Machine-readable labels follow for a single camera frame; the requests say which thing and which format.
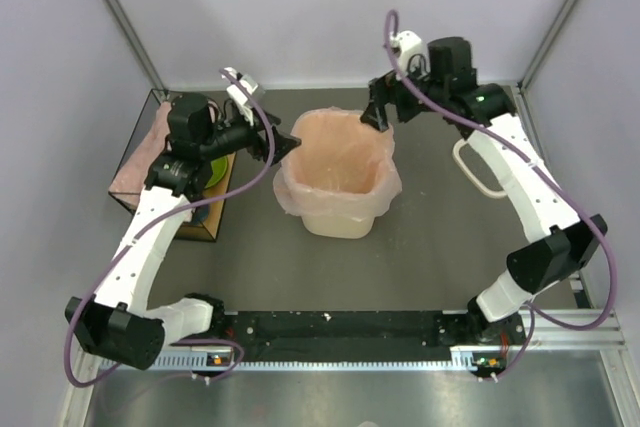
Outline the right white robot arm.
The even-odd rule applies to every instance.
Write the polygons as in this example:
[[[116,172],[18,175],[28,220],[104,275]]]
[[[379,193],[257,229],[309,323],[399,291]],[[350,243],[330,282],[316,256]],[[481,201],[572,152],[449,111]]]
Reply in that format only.
[[[556,193],[512,99],[500,85],[478,82],[466,39],[424,43],[414,32],[402,31],[391,34],[386,46],[397,66],[370,81],[361,122],[384,132],[387,106],[395,107],[402,123],[440,107],[462,144],[495,176],[500,185],[496,197],[512,203],[528,241],[507,256],[497,280],[468,303],[469,335],[490,342],[523,304],[586,266],[598,246],[594,233],[606,232],[606,222],[599,215],[584,222]]]

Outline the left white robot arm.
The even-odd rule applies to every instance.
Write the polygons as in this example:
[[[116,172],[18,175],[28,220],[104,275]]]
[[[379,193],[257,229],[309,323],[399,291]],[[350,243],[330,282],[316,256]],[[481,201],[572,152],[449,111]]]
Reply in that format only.
[[[64,316],[68,340],[116,364],[148,369],[162,349],[191,335],[216,343],[226,334],[222,304],[189,294],[151,309],[148,297],[180,227],[203,209],[212,163],[237,151],[271,166],[300,146],[281,133],[279,118],[237,105],[232,117],[209,97],[183,93],[167,112],[168,133],[151,163],[132,222],[106,276],[85,299],[71,298]]]

